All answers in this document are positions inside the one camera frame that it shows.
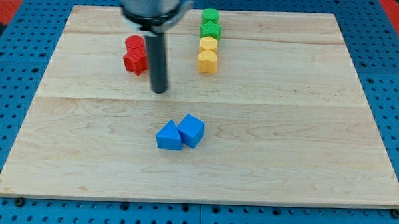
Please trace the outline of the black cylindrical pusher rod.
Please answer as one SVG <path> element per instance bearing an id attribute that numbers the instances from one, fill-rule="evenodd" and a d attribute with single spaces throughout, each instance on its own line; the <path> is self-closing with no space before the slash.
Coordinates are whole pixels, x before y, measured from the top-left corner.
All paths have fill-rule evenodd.
<path id="1" fill-rule="evenodd" d="M 167 56 L 165 34 L 144 37 L 150 73 L 150 87 L 156 94 L 168 89 Z"/>

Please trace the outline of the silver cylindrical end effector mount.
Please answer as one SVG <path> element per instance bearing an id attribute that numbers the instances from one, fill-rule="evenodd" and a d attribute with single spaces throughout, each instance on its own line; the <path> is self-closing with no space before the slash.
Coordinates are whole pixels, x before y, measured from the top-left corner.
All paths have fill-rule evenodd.
<path id="1" fill-rule="evenodd" d="M 194 7 L 193 1 L 119 0 L 124 21 L 145 35 L 163 35 Z"/>

